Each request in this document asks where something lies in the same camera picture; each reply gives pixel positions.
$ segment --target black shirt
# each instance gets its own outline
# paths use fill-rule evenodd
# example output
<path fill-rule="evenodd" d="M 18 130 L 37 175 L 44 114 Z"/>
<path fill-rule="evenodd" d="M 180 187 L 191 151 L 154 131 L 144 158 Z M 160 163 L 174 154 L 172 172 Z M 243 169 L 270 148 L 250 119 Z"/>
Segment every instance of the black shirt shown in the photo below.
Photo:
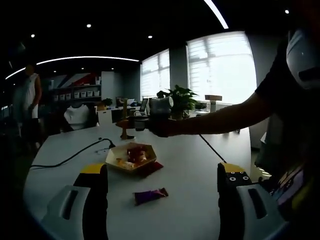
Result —
<path fill-rule="evenodd" d="M 319 132 L 319 95 L 317 92 L 304 90 L 292 76 L 287 65 L 287 45 L 287 40 L 280 43 L 272 67 L 255 93 L 265 100 L 283 121 L 278 165 L 284 172 L 271 195 L 278 202 L 279 209 L 287 220 L 293 216 L 299 219 L 299 227 L 292 232 L 302 233 L 300 230 L 316 229 L 310 222 L 313 212 L 318 209 L 315 198 L 312 197 L 312 189 L 317 182 L 315 171 L 319 169 L 315 167 L 315 163 L 319 159 L 318 154 L 313 153 L 315 148 L 310 146 L 318 141 L 318 138 L 310 138 L 310 135 L 314 136 L 314 131 Z"/>
<path fill-rule="evenodd" d="M 287 65 L 288 40 L 282 41 L 269 73 L 255 90 L 285 122 L 295 121 L 305 108 L 308 94 L 296 82 Z"/>

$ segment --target window blind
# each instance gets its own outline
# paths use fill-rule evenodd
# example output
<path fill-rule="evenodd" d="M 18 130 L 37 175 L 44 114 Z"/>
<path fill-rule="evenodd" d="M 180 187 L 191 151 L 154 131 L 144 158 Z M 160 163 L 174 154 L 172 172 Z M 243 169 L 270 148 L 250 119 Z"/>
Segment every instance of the window blind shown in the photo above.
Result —
<path fill-rule="evenodd" d="M 187 43 L 188 85 L 204 100 L 220 95 L 222 103 L 239 104 L 257 87 L 255 64 L 243 31 L 227 32 L 191 40 Z"/>
<path fill-rule="evenodd" d="M 140 98 L 154 98 L 157 92 L 170 89 L 169 49 L 142 61 Z"/>

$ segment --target green leaves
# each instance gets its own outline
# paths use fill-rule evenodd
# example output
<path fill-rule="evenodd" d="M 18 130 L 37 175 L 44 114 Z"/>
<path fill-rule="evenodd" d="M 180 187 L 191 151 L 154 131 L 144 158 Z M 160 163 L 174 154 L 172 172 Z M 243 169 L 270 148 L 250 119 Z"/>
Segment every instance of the green leaves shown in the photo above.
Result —
<path fill-rule="evenodd" d="M 174 86 L 174 90 L 168 89 L 169 92 L 159 91 L 156 96 L 159 99 L 172 97 L 173 107 L 171 108 L 172 113 L 183 112 L 184 110 L 193 110 L 197 103 L 192 97 L 197 96 L 189 88 L 183 88 L 179 85 Z"/>

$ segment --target power cord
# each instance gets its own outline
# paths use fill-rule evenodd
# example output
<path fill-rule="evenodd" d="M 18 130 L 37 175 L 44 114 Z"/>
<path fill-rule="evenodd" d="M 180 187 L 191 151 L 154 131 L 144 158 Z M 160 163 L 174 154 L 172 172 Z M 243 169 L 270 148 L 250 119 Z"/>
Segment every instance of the power cord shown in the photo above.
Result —
<path fill-rule="evenodd" d="M 109 138 L 101 138 L 99 137 L 99 141 L 96 141 L 92 144 L 90 144 L 89 146 L 86 146 L 85 148 L 81 149 L 80 151 L 78 151 L 76 154 L 72 155 L 71 157 L 69 157 L 68 159 L 56 164 L 56 165 L 31 165 L 30 168 L 56 168 L 56 167 L 59 167 L 61 166 L 62 164 L 65 164 L 66 162 L 68 162 L 69 160 L 73 159 L 75 156 L 77 156 L 78 154 L 80 154 L 81 152 L 83 152 L 84 150 L 92 147 L 93 145 L 96 145 L 98 143 L 101 143 L 105 140 L 108 140 L 110 142 L 110 145 L 109 145 L 109 149 L 111 148 L 114 148 L 116 145 L 109 139 Z"/>
<path fill-rule="evenodd" d="M 204 136 L 202 136 L 201 134 L 199 134 L 199 136 L 214 151 L 214 153 L 217 154 L 218 157 L 226 164 L 227 162 L 224 160 L 224 158 L 210 145 L 210 143 L 204 138 Z"/>

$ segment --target paper tray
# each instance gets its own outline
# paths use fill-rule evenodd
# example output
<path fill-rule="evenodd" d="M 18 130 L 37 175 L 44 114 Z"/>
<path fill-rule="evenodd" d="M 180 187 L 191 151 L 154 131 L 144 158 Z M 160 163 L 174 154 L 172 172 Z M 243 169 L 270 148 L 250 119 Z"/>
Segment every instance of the paper tray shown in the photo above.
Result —
<path fill-rule="evenodd" d="M 144 146 L 146 149 L 145 152 L 147 153 L 148 157 L 145 162 L 143 162 L 142 164 L 139 164 L 135 167 L 131 167 L 131 168 L 122 167 L 122 166 L 118 165 L 117 158 L 121 158 L 121 159 L 127 161 L 129 158 L 129 156 L 127 155 L 127 150 L 135 148 L 135 147 L 139 147 L 139 146 Z M 125 145 L 116 146 L 116 147 L 111 148 L 109 150 L 108 155 L 106 156 L 105 162 L 106 162 L 106 164 L 108 164 L 112 167 L 123 170 L 125 172 L 132 173 L 147 164 L 155 162 L 156 160 L 157 160 L 157 156 L 156 156 L 155 151 L 151 145 L 130 142 Z"/>

